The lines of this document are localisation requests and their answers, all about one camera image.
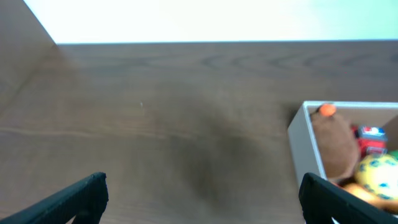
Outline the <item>green plastic turbine wheel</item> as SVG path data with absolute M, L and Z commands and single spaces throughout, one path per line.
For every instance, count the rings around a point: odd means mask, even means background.
M 389 151 L 388 154 L 395 158 L 398 158 L 398 151 Z

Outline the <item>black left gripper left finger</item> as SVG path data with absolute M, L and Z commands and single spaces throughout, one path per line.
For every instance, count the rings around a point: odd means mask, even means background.
M 2 224 L 99 223 L 109 200 L 106 174 L 94 174 L 1 220 Z

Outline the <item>red toy fire truck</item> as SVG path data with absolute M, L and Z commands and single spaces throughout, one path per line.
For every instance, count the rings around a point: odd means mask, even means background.
M 352 126 L 351 130 L 357 140 L 361 158 L 369 154 L 387 153 L 387 135 L 386 132 L 376 126 Z

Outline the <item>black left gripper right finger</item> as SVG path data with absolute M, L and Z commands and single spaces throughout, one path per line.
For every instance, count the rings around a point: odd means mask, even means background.
M 397 224 L 397 218 L 342 188 L 307 172 L 299 190 L 307 223 Z

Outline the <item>yellow ball with blue letters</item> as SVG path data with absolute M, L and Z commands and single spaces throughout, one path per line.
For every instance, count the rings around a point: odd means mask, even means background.
M 397 200 L 397 158 L 389 154 L 364 157 L 354 178 L 367 191 L 385 200 Z

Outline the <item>brown plush bear toy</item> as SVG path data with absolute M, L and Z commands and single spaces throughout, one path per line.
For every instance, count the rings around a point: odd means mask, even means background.
M 351 123 L 325 103 L 310 115 L 326 177 L 334 182 L 348 179 L 360 160 L 360 151 Z

